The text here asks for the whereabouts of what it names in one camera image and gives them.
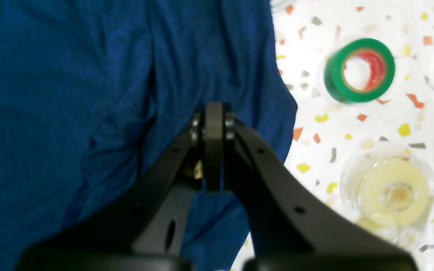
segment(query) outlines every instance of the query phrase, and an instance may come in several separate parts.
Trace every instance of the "wrinkled blue fabric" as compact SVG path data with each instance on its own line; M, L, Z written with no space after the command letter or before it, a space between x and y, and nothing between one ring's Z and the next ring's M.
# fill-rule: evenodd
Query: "wrinkled blue fabric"
M200 101L284 160L296 104L274 44L269 0L0 0L0 271L121 194ZM229 269L247 233L236 197L200 194L182 257Z

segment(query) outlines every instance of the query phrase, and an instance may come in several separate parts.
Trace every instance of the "table surface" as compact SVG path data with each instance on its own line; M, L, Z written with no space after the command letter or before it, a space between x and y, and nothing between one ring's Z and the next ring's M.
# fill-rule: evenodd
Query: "table surface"
M318 199L346 217L339 176L353 154L382 141L407 146L434 172L434 0L297 0L274 10L276 62L298 103L284 163ZM337 44L375 38L394 55L396 75L379 99L333 102L320 68ZM413 257L434 270L434 206ZM254 256L250 235L232 270Z

